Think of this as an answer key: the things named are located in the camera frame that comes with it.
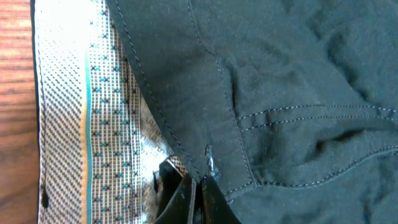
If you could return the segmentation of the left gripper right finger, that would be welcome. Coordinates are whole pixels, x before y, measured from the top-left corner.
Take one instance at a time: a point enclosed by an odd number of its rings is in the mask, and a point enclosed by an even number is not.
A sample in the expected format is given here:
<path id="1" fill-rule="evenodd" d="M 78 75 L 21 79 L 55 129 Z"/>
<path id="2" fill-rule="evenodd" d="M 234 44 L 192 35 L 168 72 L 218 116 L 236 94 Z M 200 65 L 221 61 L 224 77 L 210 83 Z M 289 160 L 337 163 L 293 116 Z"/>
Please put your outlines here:
<path id="1" fill-rule="evenodd" d="M 201 222 L 203 224 L 241 224 L 212 176 L 206 175 L 202 178 L 201 191 Z"/>

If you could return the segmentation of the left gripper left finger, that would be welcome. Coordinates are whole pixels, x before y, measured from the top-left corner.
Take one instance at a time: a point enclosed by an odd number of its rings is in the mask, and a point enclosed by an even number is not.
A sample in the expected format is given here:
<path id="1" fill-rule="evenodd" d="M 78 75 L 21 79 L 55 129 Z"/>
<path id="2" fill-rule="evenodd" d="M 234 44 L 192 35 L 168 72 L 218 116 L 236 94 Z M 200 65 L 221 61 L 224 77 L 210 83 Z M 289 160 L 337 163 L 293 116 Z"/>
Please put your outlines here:
<path id="1" fill-rule="evenodd" d="M 169 162 L 159 166 L 163 192 L 155 224 L 192 224 L 195 212 L 196 182 L 181 175 Z"/>

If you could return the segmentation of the dark green shorts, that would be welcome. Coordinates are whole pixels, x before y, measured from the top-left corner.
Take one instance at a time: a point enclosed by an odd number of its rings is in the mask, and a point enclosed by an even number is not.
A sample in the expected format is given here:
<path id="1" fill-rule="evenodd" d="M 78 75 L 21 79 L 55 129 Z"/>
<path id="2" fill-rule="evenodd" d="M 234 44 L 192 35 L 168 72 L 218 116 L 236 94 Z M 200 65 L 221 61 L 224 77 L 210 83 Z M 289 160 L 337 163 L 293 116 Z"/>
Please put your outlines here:
<path id="1" fill-rule="evenodd" d="M 39 223 L 397 222 L 397 2 L 34 0 Z"/>

